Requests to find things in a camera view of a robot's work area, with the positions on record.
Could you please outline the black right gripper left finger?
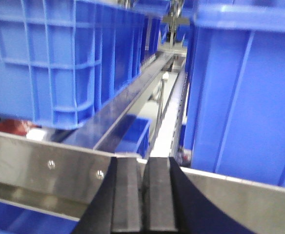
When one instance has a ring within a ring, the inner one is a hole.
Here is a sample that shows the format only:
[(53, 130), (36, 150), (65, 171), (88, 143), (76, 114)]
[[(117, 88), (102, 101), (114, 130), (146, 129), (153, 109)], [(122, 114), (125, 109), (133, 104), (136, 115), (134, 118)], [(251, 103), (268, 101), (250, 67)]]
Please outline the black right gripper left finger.
[(111, 158), (95, 197), (73, 234), (141, 234), (141, 172), (134, 157)]

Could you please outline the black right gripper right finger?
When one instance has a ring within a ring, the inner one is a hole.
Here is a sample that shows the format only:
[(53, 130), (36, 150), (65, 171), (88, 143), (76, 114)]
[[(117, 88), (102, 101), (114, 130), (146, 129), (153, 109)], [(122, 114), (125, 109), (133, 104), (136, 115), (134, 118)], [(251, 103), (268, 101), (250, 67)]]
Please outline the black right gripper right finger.
[(145, 166), (143, 227), (146, 234), (249, 232), (207, 199), (171, 157), (151, 157)]

